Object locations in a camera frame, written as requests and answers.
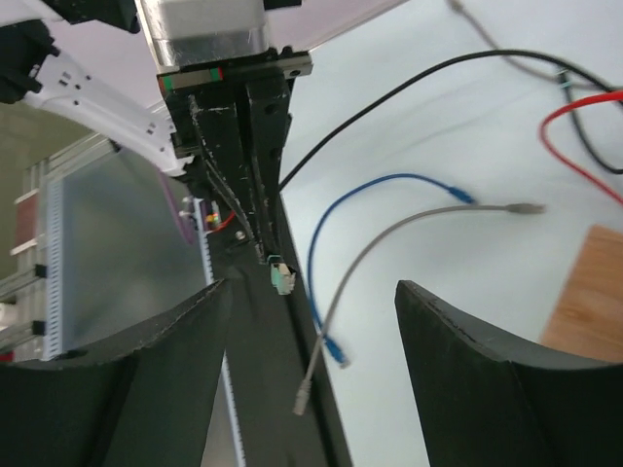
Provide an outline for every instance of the wooden board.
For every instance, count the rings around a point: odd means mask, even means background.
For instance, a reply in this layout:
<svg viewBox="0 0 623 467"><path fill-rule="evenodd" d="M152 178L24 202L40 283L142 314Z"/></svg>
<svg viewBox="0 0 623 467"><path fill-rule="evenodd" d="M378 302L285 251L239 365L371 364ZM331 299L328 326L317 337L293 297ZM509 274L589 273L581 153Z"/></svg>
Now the wooden board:
<svg viewBox="0 0 623 467"><path fill-rule="evenodd" d="M543 345L623 362L623 234L594 226L584 241Z"/></svg>

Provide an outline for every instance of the black metal bracket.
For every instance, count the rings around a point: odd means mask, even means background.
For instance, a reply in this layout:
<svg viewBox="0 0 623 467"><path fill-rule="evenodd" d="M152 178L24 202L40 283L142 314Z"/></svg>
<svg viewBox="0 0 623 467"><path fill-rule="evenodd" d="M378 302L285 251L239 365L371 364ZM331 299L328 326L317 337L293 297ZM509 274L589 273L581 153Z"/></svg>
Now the black metal bracket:
<svg viewBox="0 0 623 467"><path fill-rule="evenodd" d="M294 77L311 70L308 54L286 50L159 77L178 157L195 156L180 180L236 213L262 263L280 254L275 217L290 94Z"/></svg>
<svg viewBox="0 0 623 467"><path fill-rule="evenodd" d="M277 224L282 260L299 265L281 200ZM212 271L234 287L227 358L246 465L351 467L346 437L323 358L303 416L292 413L310 362L316 330L303 283L279 295L271 268L257 262L238 221L207 236Z"/></svg>
<svg viewBox="0 0 623 467"><path fill-rule="evenodd" d="M132 34L140 32L134 0L43 0L70 24L98 20Z"/></svg>
<svg viewBox="0 0 623 467"><path fill-rule="evenodd" d="M0 102L15 104L28 92L39 92L33 77L48 55L58 55L48 27L39 20L0 27Z"/></svg>

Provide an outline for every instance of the white table surface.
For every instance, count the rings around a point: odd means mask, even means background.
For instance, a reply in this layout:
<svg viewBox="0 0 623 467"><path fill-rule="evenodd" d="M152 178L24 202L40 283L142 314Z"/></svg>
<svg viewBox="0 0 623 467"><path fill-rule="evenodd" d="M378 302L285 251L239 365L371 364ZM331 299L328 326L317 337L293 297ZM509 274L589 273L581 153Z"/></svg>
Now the white table surface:
<svg viewBox="0 0 623 467"><path fill-rule="evenodd" d="M623 84L620 0L466 1L503 44L559 54ZM322 46L313 54L313 74L297 81L283 173L385 91L439 61L485 48L443 0L412 0ZM340 370L329 363L355 466L428 465L393 306L398 280L414 280L535 341L587 229L601 223L623 230L621 207L555 162L537 141L540 120L563 103L556 86L498 58L456 65L352 126L287 188L303 269L324 209L380 175L415 171L461 186L483 203L529 200L548 207L534 217L466 213L423 220L395 233L362 263L332 333L352 364ZM582 113L600 152L623 166L618 110L605 105ZM567 119L551 129L560 149L600 173ZM623 190L620 178L601 175ZM395 181L343 205L318 244L314 279L321 311L348 263L377 232L407 215L453 203L423 183Z"/></svg>

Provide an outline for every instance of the red cable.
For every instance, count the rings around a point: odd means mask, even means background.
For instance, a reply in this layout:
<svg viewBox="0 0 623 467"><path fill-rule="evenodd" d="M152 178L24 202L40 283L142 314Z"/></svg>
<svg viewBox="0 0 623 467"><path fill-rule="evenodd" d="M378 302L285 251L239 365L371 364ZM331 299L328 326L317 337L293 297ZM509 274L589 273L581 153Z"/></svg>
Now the red cable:
<svg viewBox="0 0 623 467"><path fill-rule="evenodd" d="M218 231L222 231L223 229L225 229L227 226L229 226L232 221L236 219L236 212L232 211L229 215L229 217L227 219L225 219L220 226L218 226L216 229L214 229L212 232L218 232Z"/></svg>
<svg viewBox="0 0 623 467"><path fill-rule="evenodd" d="M623 100L623 90L616 90L614 92L606 92L604 94L591 95L589 97L578 99L572 102L571 104L561 107L557 111L552 112L550 115L548 115L545 118L545 120L543 120L543 122L541 123L539 127L538 137L540 138L541 143L543 143L545 148L550 153L552 153L552 155L556 159L558 159L564 165L569 167L571 170L579 173L581 176L586 178L588 181L593 183L593 185L595 185L597 188L602 190L609 197L611 197L612 199L614 199L616 202L618 202L619 204L623 206L623 197L621 197L621 195L619 195L614 190L612 190L606 183L604 183L602 180L597 178L591 172L582 168L580 165L576 164L575 162L571 162L569 159L563 156L563 154L560 151L558 151L554 147L554 145L550 142L549 137L547 135L547 127L549 126L549 124L551 124L554 120L561 117L562 115L567 114L568 112L571 112L575 109L579 109L580 107L586 107L589 105L601 104L602 102L612 102L612 101L617 101L617 100Z"/></svg>
<svg viewBox="0 0 623 467"><path fill-rule="evenodd" d="M0 354L0 362L11 363L11 362L14 361L14 359L15 359L15 355L14 355L13 351Z"/></svg>

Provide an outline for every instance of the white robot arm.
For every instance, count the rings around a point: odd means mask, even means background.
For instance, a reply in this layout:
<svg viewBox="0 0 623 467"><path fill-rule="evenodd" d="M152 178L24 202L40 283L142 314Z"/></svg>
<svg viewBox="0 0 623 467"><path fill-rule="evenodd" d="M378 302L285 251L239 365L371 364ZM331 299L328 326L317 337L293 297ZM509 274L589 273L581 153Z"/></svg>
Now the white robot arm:
<svg viewBox="0 0 623 467"><path fill-rule="evenodd" d="M63 18L41 0L3 0L0 27L33 19L63 21Z"/></svg>
<svg viewBox="0 0 623 467"><path fill-rule="evenodd" d="M71 56L48 55L34 78L42 84L23 102L65 117L134 151L171 177L184 173L171 144L172 122L97 80Z"/></svg>
<svg viewBox="0 0 623 467"><path fill-rule="evenodd" d="M5 48L17 47L18 51L3 54L15 56L6 63L9 70L3 70L5 63L0 62L0 87L3 82L4 86L17 87L15 101L87 126L134 151L168 176L183 175L183 165L189 160L175 156L173 123L97 80L69 54L57 49L41 19L63 20L43 0L3 0L0 41ZM4 52L2 43L0 52Z"/></svg>

